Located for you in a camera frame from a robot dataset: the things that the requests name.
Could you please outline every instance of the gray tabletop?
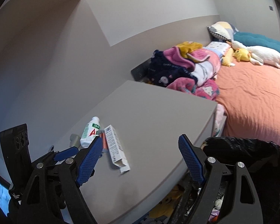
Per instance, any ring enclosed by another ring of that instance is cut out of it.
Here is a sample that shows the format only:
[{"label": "gray tabletop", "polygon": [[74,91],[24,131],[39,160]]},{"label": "gray tabletop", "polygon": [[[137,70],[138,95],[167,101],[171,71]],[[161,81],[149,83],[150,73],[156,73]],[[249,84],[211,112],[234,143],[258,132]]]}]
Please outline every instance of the gray tabletop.
[{"label": "gray tabletop", "polygon": [[215,108],[215,102],[196,96],[127,81],[76,123],[55,150],[68,148],[70,135],[81,134],[93,116],[103,127],[113,125],[131,170],[120,175],[105,153],[80,190],[99,224],[131,224],[185,173],[178,137],[186,134],[195,143]]}]

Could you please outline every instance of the white box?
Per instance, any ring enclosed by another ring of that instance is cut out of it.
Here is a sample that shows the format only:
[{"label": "white box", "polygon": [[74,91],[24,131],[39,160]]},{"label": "white box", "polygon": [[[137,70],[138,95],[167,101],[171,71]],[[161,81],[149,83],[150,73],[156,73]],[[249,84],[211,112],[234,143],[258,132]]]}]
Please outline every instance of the white box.
[{"label": "white box", "polygon": [[121,174],[129,171],[129,163],[125,157],[125,153],[123,152],[117,133],[112,125],[105,128],[105,135],[112,163],[120,168],[119,170]]}]

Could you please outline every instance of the camera lens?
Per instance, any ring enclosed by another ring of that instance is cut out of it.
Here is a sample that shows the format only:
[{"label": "camera lens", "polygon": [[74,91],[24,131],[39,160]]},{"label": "camera lens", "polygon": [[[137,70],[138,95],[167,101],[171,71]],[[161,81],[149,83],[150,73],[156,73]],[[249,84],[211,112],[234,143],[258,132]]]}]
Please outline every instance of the camera lens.
[{"label": "camera lens", "polygon": [[24,136],[21,134],[21,145],[24,146]]},{"label": "camera lens", "polygon": [[19,142],[19,138],[18,137],[16,138],[16,147],[17,147],[17,149],[20,148],[20,142]]}]

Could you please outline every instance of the navy blue fleece garment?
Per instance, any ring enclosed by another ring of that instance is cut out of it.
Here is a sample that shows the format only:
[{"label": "navy blue fleece garment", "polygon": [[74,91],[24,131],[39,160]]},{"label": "navy blue fleece garment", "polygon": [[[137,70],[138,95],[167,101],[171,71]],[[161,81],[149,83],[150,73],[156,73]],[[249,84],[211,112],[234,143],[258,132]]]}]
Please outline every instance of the navy blue fleece garment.
[{"label": "navy blue fleece garment", "polygon": [[198,81],[186,68],[172,64],[159,50],[156,50],[151,57],[147,77],[154,85],[161,87],[167,87],[180,77],[191,78],[195,83]]}]

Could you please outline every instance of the peach bedspread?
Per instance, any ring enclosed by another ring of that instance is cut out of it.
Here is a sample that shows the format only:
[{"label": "peach bedspread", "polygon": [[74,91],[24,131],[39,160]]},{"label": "peach bedspread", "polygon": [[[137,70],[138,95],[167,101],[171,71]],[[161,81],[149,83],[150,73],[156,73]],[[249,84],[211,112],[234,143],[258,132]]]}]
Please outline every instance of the peach bedspread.
[{"label": "peach bedspread", "polygon": [[257,138],[280,145],[280,69],[237,62],[222,66],[216,83],[227,121],[225,136]]}]

